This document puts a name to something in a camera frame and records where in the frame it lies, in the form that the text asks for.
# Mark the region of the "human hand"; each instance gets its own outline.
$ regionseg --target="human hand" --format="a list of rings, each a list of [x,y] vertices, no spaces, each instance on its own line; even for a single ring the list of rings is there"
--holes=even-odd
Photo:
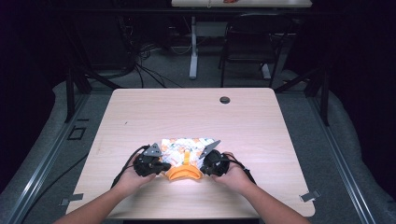
[[[224,154],[227,155],[228,159],[233,161],[232,152],[224,152]],[[211,175],[211,177],[216,182],[226,185],[229,189],[234,190],[237,193],[242,193],[248,185],[254,185],[242,168],[234,162],[230,162],[230,166],[225,175]]]
[[[132,159],[128,163],[128,168],[123,172],[120,177],[119,182],[114,186],[114,189],[119,190],[124,194],[124,196],[129,196],[136,192],[141,186],[150,182],[155,174],[151,174],[148,176],[141,176],[136,173],[134,170],[134,160],[139,156],[136,154],[132,157]]]

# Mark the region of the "gray carpet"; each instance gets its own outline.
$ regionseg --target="gray carpet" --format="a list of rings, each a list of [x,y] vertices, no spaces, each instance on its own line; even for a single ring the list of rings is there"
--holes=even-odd
[[[211,88],[219,86],[219,47],[214,47],[207,39],[199,48],[198,77],[189,79],[190,52],[175,54],[172,51],[153,50],[150,57],[143,61],[143,65],[164,77],[168,77],[184,88]],[[290,71],[283,72],[277,77],[275,86],[281,85],[283,79],[295,76]],[[143,75],[145,88],[161,88],[152,77]],[[125,88],[140,88],[140,77],[132,72],[125,77],[112,79]],[[174,83],[165,80],[166,87],[179,88]],[[81,140],[66,140],[60,145],[60,152],[53,163],[40,192],[61,173],[67,170],[90,150],[93,138],[105,112],[111,90],[101,83],[91,80],[93,92],[88,99],[79,95],[86,104],[77,113],[72,125],[85,128]],[[228,66],[226,87],[266,87],[268,81],[262,80],[262,74],[257,67]],[[310,190],[319,190],[322,194],[314,201],[316,213],[309,218],[313,223],[361,223],[353,202],[347,192],[343,179],[335,166],[331,154],[331,146],[316,119],[317,111],[309,104],[301,90],[304,84],[299,84],[293,90],[280,93],[276,97],[279,101],[283,116],[288,126],[292,143],[303,169],[304,177]],[[57,96],[56,105],[51,117],[39,139],[37,139],[31,153],[21,166],[21,169],[8,184],[7,189],[0,196],[0,223],[6,223],[18,199],[23,193],[35,168],[43,156],[51,150],[55,139],[64,127],[66,112],[65,85],[54,88]],[[396,223],[395,203],[373,180],[370,172],[361,162],[359,141],[342,104],[331,95],[329,103],[329,121],[332,133],[346,158],[347,164],[354,175],[357,184],[373,213],[377,223]],[[64,215],[65,206],[59,206],[62,198],[73,194],[83,162],[58,180],[37,202],[29,212],[24,223],[51,223]],[[121,223],[121,221],[107,220],[105,223]]]

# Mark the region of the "human arm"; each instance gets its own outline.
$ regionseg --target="human arm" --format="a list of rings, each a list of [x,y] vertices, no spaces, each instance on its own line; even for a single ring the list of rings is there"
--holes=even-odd
[[[233,162],[230,163],[227,174],[212,177],[216,182],[244,196],[266,224],[309,223],[305,217],[251,182],[242,168]]]
[[[131,159],[129,162],[130,166],[137,156]],[[141,186],[151,181],[154,177],[155,174],[145,177],[140,176],[133,167],[130,167],[124,171],[119,182],[112,189],[61,217],[55,223],[101,223],[118,203],[137,192]]]

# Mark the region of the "forearm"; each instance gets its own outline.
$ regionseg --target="forearm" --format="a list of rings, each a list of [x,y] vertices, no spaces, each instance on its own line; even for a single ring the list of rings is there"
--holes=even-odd
[[[254,184],[248,185],[242,195],[252,204],[266,224],[309,223],[305,217]]]
[[[125,197],[122,191],[111,189],[55,223],[101,223]]]

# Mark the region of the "crumpled cloth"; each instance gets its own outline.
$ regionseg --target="crumpled cloth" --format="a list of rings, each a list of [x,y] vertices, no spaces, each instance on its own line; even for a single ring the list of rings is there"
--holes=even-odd
[[[200,179],[204,158],[199,159],[205,146],[215,142],[212,138],[169,138],[161,142],[162,161],[171,164],[165,173],[170,179],[181,177]]]

